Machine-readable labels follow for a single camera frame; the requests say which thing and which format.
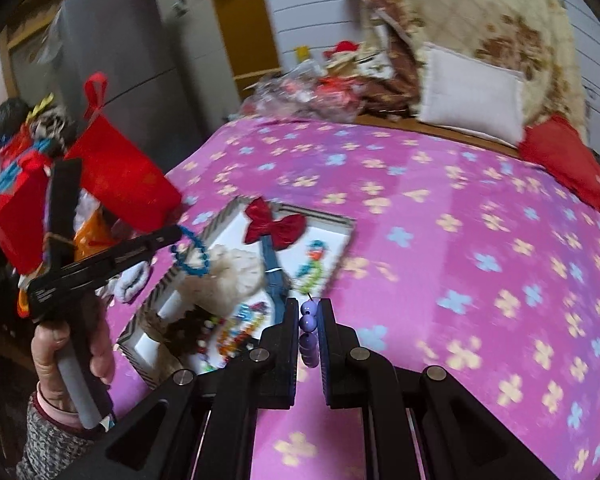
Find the left hand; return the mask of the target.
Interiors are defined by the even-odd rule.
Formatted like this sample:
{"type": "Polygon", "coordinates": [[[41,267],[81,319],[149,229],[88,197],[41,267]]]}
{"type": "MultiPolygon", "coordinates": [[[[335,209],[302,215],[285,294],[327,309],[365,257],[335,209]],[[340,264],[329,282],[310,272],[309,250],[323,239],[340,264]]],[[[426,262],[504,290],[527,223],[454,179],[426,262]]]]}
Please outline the left hand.
{"type": "MultiPolygon", "coordinates": [[[[91,372],[104,385],[109,386],[114,379],[114,350],[106,321],[106,306],[96,299],[93,308],[97,324],[90,330],[91,372]]],[[[34,331],[31,353],[36,374],[38,374],[38,404],[51,418],[62,424],[62,418],[76,418],[76,408],[70,399],[64,380],[57,366],[56,354],[70,342],[70,328],[66,322],[41,323],[34,331]]]]}

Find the left forearm grey sleeve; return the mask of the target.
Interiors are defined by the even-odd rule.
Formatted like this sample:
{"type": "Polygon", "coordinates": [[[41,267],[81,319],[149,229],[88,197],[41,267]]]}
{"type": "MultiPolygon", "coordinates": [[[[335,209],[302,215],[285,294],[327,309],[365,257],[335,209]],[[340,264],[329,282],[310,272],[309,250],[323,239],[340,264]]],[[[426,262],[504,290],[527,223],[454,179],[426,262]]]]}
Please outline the left forearm grey sleeve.
{"type": "Polygon", "coordinates": [[[27,439],[16,466],[16,478],[56,479],[104,435],[102,425],[85,429],[78,414],[50,404],[38,382],[28,403],[27,439]]]}

